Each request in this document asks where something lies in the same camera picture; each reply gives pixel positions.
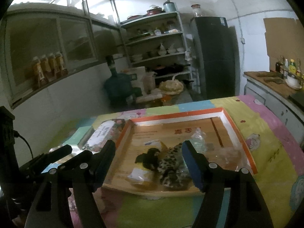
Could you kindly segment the brown item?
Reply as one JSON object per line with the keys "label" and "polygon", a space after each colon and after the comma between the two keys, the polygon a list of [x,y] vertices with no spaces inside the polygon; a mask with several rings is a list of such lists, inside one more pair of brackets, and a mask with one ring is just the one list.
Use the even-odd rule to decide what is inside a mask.
{"label": "brown item", "polygon": [[205,133],[200,128],[196,128],[190,138],[190,142],[196,152],[203,154],[209,163],[213,162],[223,169],[237,171],[245,166],[245,161],[239,149],[235,147],[221,147],[205,141]]}

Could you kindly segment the leopard print soft pouch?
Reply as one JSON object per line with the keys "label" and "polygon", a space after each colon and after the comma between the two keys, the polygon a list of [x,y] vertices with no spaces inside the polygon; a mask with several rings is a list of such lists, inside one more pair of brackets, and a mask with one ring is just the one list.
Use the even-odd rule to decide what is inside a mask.
{"label": "leopard print soft pouch", "polygon": [[190,173],[182,156],[182,143],[169,148],[159,162],[160,184],[169,189],[183,189],[190,181]]}

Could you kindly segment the floral tissue pack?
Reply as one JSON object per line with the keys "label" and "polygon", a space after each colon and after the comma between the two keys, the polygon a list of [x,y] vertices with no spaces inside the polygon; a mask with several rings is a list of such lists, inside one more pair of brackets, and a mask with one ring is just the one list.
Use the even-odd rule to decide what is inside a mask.
{"label": "floral tissue pack", "polygon": [[116,143],[125,124],[126,120],[124,119],[112,119],[102,122],[90,135],[85,144],[81,146],[81,150],[98,153],[102,150],[107,141]]}

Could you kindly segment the orange rimmed cardboard tray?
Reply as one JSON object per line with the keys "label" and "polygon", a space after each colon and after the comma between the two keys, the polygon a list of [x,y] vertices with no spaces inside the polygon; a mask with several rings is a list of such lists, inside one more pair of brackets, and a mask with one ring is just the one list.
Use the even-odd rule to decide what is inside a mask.
{"label": "orange rimmed cardboard tray", "polygon": [[193,182],[180,190],[162,186],[158,173],[149,186],[132,185],[127,179],[135,166],[136,156],[143,152],[141,145],[144,142],[157,139],[162,141],[167,147],[164,157],[169,148],[189,140],[196,128],[206,134],[207,143],[239,149],[245,161],[245,166],[242,167],[249,169],[251,174],[257,174],[253,156],[228,112],[224,108],[211,108],[128,120],[116,142],[115,157],[103,188],[153,198],[200,195],[200,190]]}

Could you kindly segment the white yellow snack packet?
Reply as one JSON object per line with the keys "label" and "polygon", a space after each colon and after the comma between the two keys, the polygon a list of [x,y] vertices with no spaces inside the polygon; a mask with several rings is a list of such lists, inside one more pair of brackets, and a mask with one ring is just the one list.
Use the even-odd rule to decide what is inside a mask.
{"label": "white yellow snack packet", "polygon": [[160,160],[166,152],[166,145],[160,140],[144,142],[141,152],[135,158],[135,166],[127,177],[132,185],[149,186],[158,172]]}

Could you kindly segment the colourful cartoon table cloth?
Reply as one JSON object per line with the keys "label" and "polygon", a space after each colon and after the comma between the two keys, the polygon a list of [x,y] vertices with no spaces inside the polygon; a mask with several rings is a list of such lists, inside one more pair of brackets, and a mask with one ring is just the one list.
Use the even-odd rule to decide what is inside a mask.
{"label": "colourful cartoon table cloth", "polygon": [[[165,107],[111,113],[83,120],[71,120],[54,134],[49,147],[59,146],[78,127],[111,118],[155,116],[177,112],[223,107],[250,146],[257,165],[255,180],[266,201],[275,227],[284,227],[299,209],[303,199],[303,151],[279,118],[251,95],[240,95]],[[102,189],[109,202],[103,213],[107,227],[190,227],[195,220],[202,197],[148,200],[140,196]]]}

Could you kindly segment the beige sack on floor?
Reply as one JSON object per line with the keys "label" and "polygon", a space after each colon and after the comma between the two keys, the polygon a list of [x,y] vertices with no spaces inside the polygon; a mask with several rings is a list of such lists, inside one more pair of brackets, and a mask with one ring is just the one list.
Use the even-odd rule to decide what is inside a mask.
{"label": "beige sack on floor", "polygon": [[159,90],[165,95],[177,95],[183,91],[183,83],[179,80],[167,80],[161,82],[159,85]]}

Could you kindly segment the wooden side counter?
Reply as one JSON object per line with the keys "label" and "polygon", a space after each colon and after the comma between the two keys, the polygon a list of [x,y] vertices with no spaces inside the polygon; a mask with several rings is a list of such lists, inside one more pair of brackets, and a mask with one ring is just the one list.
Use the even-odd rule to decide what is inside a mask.
{"label": "wooden side counter", "polygon": [[244,72],[244,94],[252,95],[271,110],[303,146],[303,108],[290,99],[296,91],[275,72]]}

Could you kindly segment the brown sauce bottle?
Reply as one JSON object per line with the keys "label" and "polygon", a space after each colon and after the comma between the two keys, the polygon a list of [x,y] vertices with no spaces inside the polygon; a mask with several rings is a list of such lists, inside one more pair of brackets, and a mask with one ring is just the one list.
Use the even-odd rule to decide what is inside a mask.
{"label": "brown sauce bottle", "polygon": [[53,53],[50,53],[48,55],[48,61],[49,61],[53,76],[55,78],[59,78],[61,76],[60,67],[59,67],[59,65],[56,61],[56,57],[54,56]]}
{"label": "brown sauce bottle", "polygon": [[68,74],[68,70],[67,68],[65,67],[65,63],[64,63],[64,58],[63,58],[63,55],[61,52],[56,52],[55,54],[55,57],[56,57],[56,62],[60,68],[60,73],[62,76],[65,76]]}
{"label": "brown sauce bottle", "polygon": [[41,67],[42,67],[42,70],[44,71],[46,79],[48,80],[48,82],[53,81],[54,80],[54,74],[53,74],[53,71],[52,71],[51,66],[49,64],[49,60],[48,60],[47,56],[42,55],[40,61],[41,61]]}
{"label": "brown sauce bottle", "polygon": [[41,61],[38,57],[33,57],[33,70],[35,75],[37,76],[37,84],[38,88],[47,84],[46,76],[44,75],[44,71],[42,70]]}

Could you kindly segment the white paper bag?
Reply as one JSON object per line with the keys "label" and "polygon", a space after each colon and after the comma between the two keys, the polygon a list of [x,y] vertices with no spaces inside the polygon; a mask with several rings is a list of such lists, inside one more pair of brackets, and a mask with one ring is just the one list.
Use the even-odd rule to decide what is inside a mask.
{"label": "white paper bag", "polygon": [[146,75],[145,67],[134,67],[122,70],[123,73],[127,74],[130,77],[131,84],[133,88],[140,88],[141,93],[145,94],[143,78]]}

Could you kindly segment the white bowl on counter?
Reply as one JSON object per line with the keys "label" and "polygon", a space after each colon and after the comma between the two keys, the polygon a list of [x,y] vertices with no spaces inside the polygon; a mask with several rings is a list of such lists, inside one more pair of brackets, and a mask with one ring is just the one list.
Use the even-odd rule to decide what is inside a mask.
{"label": "white bowl on counter", "polygon": [[291,76],[288,75],[285,82],[292,89],[295,89],[295,90],[302,89],[302,86],[300,85],[300,81],[294,75],[291,75]]}

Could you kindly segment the black refrigerator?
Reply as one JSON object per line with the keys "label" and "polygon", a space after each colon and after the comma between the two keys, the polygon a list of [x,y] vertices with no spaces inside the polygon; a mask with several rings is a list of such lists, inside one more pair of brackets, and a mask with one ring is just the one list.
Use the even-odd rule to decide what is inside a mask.
{"label": "black refrigerator", "polygon": [[190,21],[197,57],[200,94],[204,100],[234,96],[235,57],[224,17],[194,17]]}

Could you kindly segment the yellow-green condiment bottle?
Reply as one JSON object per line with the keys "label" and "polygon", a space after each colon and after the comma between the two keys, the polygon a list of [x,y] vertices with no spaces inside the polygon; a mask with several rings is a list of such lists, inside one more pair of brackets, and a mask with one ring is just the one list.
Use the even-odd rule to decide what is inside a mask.
{"label": "yellow-green condiment bottle", "polygon": [[289,62],[289,72],[292,73],[292,74],[296,74],[296,63],[295,63],[295,60],[294,59],[290,59],[290,62]]}

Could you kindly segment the metal storage shelf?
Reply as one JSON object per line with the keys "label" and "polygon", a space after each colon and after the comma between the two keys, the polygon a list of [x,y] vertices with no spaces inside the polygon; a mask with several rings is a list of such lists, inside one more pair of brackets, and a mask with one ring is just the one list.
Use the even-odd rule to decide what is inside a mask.
{"label": "metal storage shelf", "polygon": [[132,67],[153,72],[157,86],[177,79],[192,87],[190,48],[178,11],[130,17],[121,22],[121,30]]}

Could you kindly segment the glass jar on fridge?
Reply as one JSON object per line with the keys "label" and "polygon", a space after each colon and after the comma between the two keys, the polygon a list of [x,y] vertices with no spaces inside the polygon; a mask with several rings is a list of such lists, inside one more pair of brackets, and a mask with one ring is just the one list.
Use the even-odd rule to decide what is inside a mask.
{"label": "glass jar on fridge", "polygon": [[200,4],[193,4],[193,5],[191,5],[191,8],[192,8],[192,12],[193,12],[194,17],[202,17],[203,16]]}

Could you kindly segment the pale enamel pot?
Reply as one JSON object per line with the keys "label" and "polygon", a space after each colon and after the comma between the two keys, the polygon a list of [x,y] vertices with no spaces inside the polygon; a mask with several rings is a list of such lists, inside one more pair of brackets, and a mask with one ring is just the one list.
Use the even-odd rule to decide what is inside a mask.
{"label": "pale enamel pot", "polygon": [[163,3],[163,8],[165,12],[175,12],[177,11],[175,3],[167,0]]}

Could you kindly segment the red lidded pot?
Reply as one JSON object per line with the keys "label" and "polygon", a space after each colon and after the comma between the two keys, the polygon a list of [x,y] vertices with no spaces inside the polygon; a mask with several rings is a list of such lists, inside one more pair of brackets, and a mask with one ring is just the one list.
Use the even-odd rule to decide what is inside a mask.
{"label": "red lidded pot", "polygon": [[149,6],[149,10],[147,10],[147,15],[159,14],[162,12],[162,8],[156,5]]}

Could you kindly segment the wall window cabinet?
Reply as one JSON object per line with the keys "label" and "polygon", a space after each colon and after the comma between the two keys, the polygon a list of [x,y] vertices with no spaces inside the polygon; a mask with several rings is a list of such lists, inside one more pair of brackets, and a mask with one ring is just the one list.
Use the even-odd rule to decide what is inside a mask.
{"label": "wall window cabinet", "polygon": [[[38,88],[33,57],[55,56],[58,51],[68,74]],[[122,56],[124,49],[114,20],[67,8],[19,6],[1,19],[1,53],[5,95],[15,106],[66,76],[105,63],[107,55]]]}

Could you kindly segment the cardboard sheet on wall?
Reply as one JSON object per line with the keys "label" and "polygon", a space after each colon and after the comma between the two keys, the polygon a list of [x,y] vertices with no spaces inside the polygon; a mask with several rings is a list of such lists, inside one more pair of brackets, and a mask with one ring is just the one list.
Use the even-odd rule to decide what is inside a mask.
{"label": "cardboard sheet on wall", "polygon": [[283,17],[265,18],[265,40],[269,69],[283,56],[301,62],[303,70],[303,25],[299,20]]}

